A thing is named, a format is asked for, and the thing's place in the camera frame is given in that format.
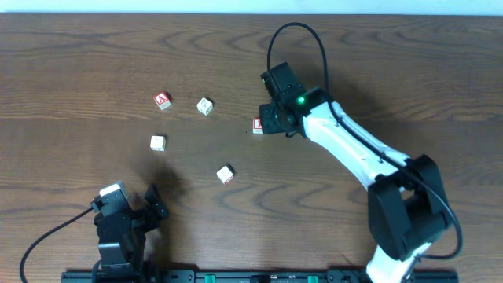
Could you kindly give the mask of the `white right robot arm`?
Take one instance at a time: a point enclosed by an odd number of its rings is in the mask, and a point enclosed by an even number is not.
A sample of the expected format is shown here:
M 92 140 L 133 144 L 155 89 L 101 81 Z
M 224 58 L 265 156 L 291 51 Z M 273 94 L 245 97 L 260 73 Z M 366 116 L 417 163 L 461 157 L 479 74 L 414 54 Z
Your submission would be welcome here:
M 412 159 L 359 126 L 320 89 L 270 86 L 260 105 L 263 133 L 301 134 L 332 154 L 367 192 L 369 229 L 377 243 L 365 273 L 372 282 L 407 282 L 427 250 L 457 225 L 439 168 L 428 156 Z

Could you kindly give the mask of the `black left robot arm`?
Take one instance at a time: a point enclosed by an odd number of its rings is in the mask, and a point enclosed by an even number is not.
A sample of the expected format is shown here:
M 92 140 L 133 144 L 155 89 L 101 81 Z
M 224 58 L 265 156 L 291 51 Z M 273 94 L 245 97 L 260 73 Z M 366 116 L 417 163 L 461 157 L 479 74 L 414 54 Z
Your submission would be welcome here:
M 111 278 L 140 277 L 144 273 L 146 234 L 160 227 L 169 211 L 157 186 L 148 187 L 146 205 L 133 210 L 125 185 L 116 182 L 100 190 L 91 207 L 97 215 L 94 225 L 105 275 Z

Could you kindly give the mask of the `red letter I block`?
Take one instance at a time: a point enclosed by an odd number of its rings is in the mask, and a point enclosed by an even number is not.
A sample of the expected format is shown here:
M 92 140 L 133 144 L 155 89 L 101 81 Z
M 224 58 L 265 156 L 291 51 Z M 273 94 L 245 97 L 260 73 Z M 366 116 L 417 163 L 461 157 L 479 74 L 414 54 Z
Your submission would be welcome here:
M 253 119 L 252 132 L 254 134 L 263 134 L 262 124 L 259 118 Z

